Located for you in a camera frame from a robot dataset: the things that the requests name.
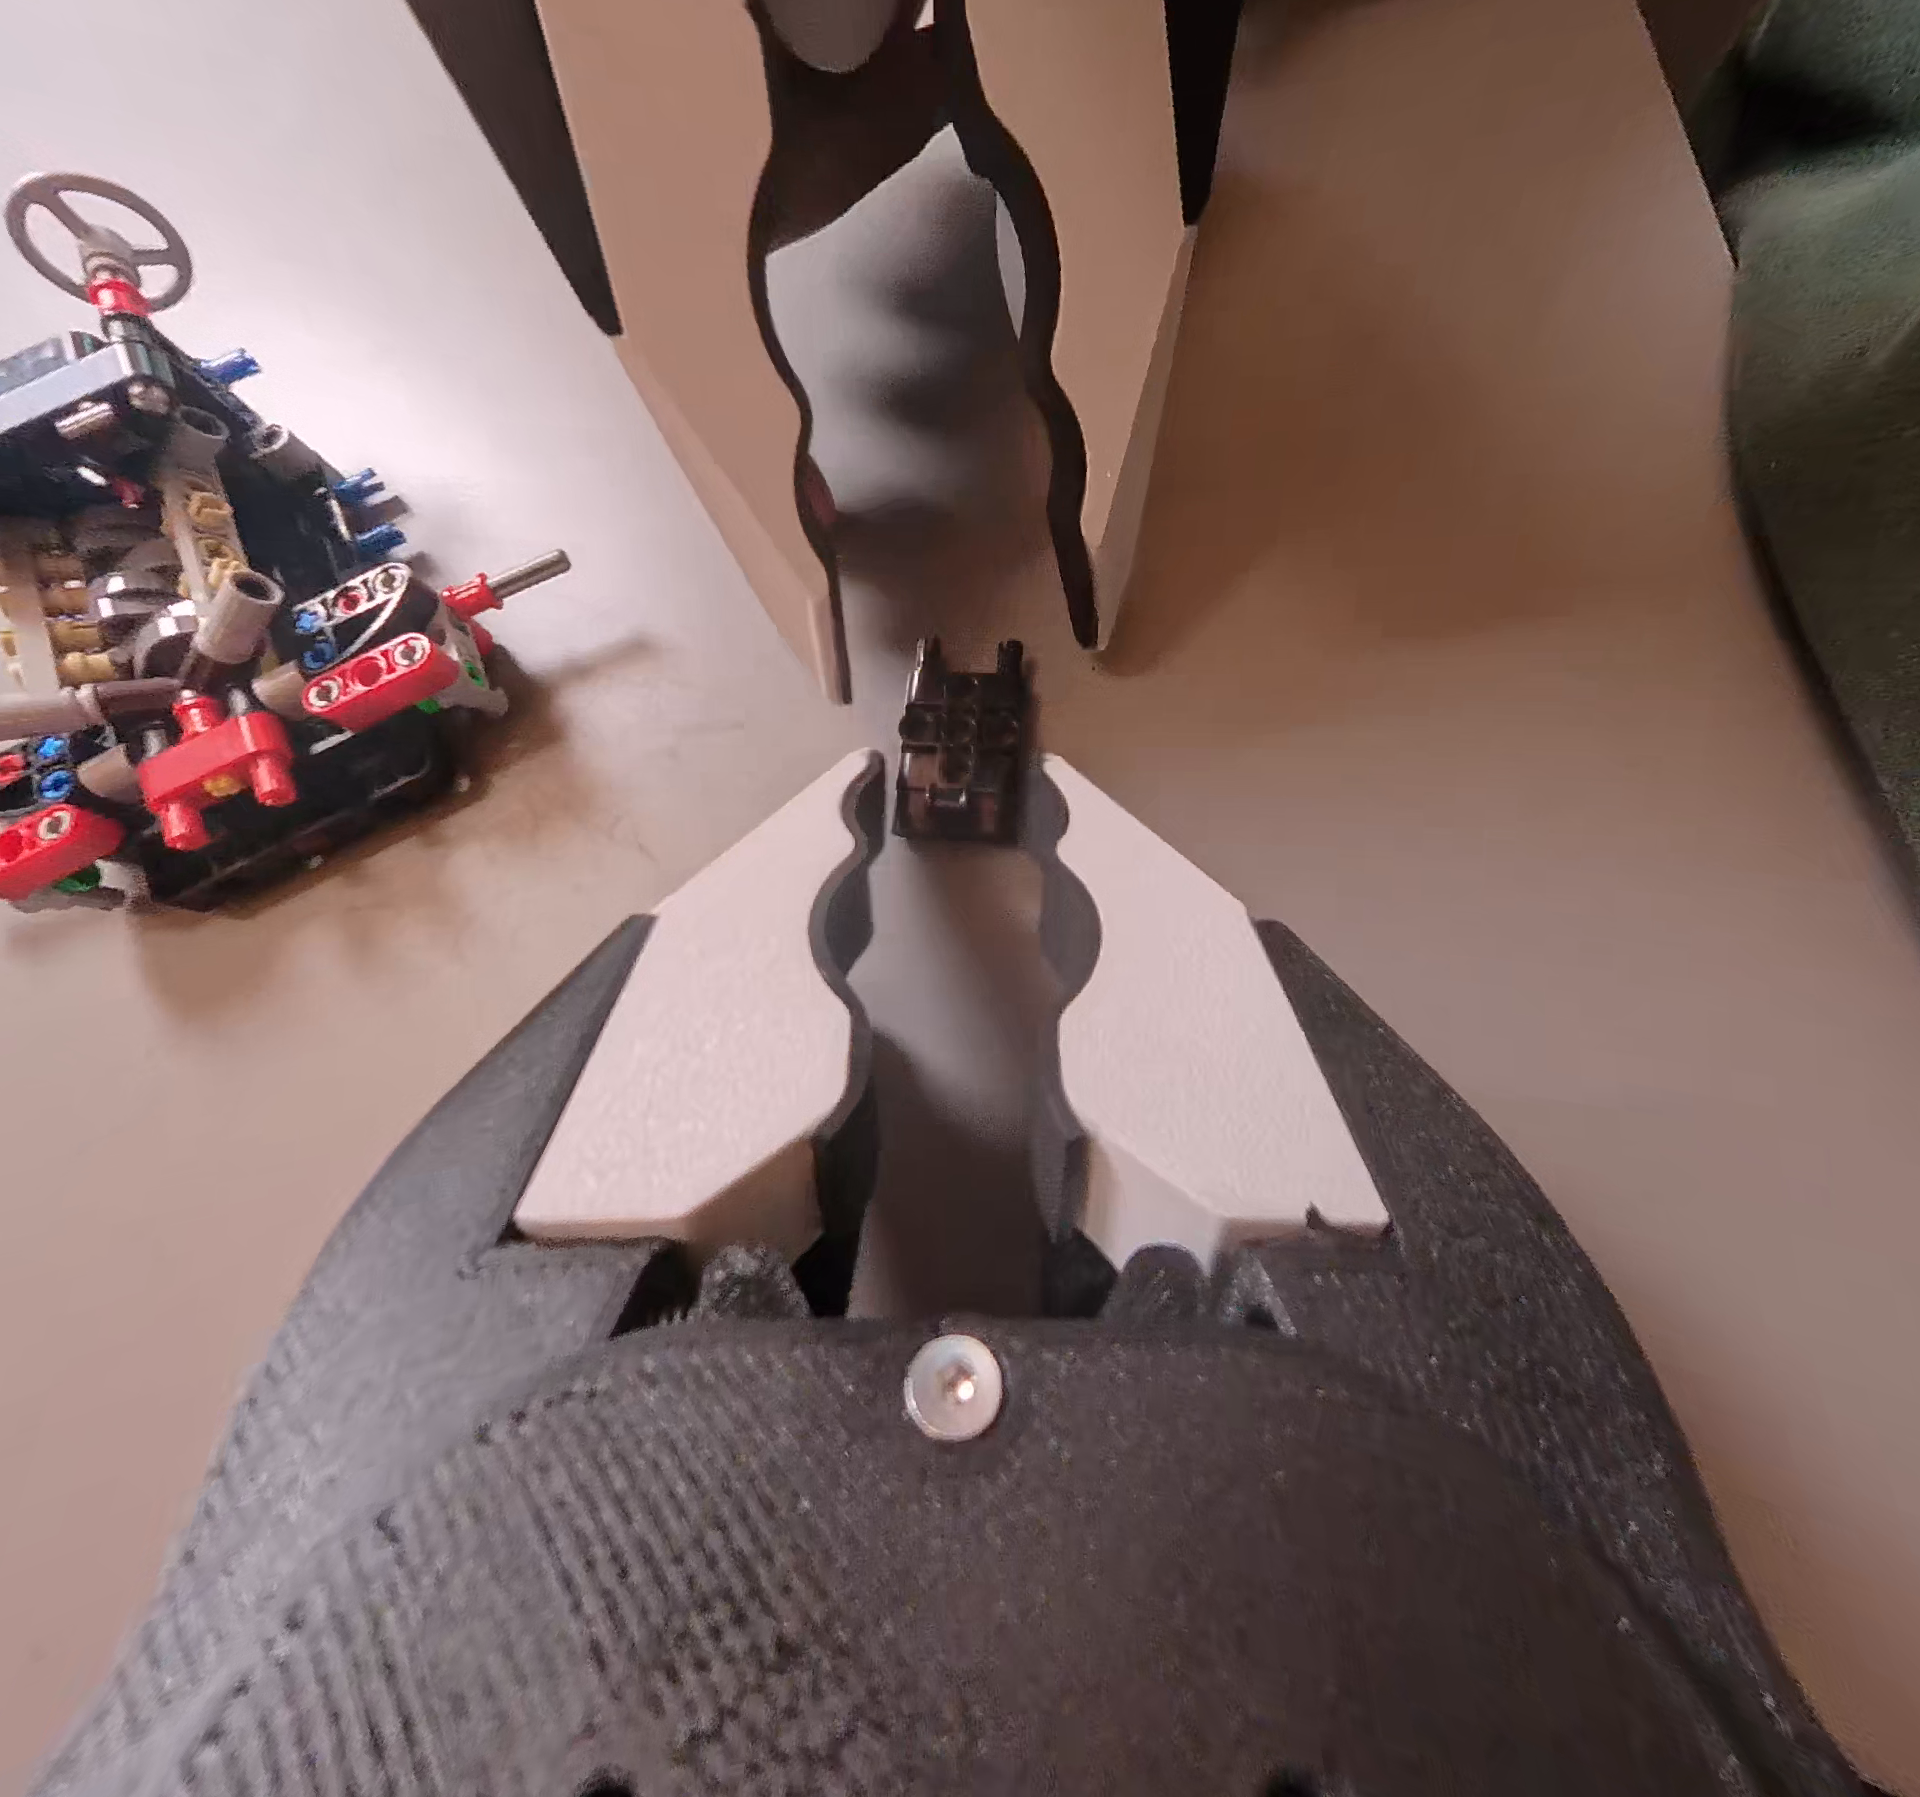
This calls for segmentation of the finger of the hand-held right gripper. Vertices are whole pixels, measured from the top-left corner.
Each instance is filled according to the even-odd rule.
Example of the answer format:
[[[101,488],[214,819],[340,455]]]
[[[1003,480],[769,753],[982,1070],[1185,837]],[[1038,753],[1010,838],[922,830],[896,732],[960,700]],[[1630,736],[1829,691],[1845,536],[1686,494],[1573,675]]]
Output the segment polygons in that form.
[[[1038,336],[1082,443],[1067,540],[1108,649],[1135,568],[1196,226],[1185,218],[1164,0],[965,0],[987,107],[1034,171],[1053,249],[1021,252]]]
[[[807,531],[802,403],[750,264],[773,150],[746,0],[534,0],[619,319],[615,353],[746,584],[826,700],[852,698]]]

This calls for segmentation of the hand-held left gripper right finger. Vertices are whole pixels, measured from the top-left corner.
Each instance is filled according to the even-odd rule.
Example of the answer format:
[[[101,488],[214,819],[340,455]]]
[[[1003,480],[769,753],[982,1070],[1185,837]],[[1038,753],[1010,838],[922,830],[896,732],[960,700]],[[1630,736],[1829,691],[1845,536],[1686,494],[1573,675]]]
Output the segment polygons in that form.
[[[1389,1210],[1251,909],[1066,758],[1034,784],[1066,1231],[1114,1268],[1378,1241]]]

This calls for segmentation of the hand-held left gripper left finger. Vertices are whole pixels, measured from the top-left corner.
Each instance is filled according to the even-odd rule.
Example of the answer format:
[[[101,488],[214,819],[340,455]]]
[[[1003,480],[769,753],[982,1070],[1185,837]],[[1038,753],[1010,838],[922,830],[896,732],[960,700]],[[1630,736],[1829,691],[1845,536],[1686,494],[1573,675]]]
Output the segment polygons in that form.
[[[877,1176],[882,761],[852,750],[653,911],[514,1205],[546,1241],[855,1245]]]

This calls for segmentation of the black lego beam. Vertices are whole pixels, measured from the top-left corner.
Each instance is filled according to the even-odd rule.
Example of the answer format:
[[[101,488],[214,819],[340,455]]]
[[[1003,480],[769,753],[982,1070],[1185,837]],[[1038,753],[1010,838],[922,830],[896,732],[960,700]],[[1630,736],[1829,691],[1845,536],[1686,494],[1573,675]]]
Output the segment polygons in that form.
[[[1020,639],[999,642],[991,669],[960,671],[938,637],[922,637],[900,716],[893,834],[1013,845],[1031,708]]]

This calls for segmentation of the lego car model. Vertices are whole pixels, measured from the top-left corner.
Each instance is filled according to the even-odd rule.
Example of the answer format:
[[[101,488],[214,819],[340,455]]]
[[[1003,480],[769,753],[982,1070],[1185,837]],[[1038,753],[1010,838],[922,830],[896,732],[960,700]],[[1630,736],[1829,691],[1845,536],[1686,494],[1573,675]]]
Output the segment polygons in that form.
[[[4,905],[216,909],[458,788],[487,616],[567,554],[421,568],[377,471],[164,329],[193,258],[129,186],[30,175],[4,233],[92,312],[1,365]]]

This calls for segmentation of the person's right hand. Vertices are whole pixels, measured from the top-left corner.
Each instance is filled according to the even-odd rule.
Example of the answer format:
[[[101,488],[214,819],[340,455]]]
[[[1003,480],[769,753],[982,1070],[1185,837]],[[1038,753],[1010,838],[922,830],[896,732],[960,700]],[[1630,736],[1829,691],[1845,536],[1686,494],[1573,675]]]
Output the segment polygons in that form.
[[[849,72],[821,71],[765,32],[773,142],[752,209],[756,256],[828,226],[948,127],[948,62],[922,8],[897,0],[877,52]]]

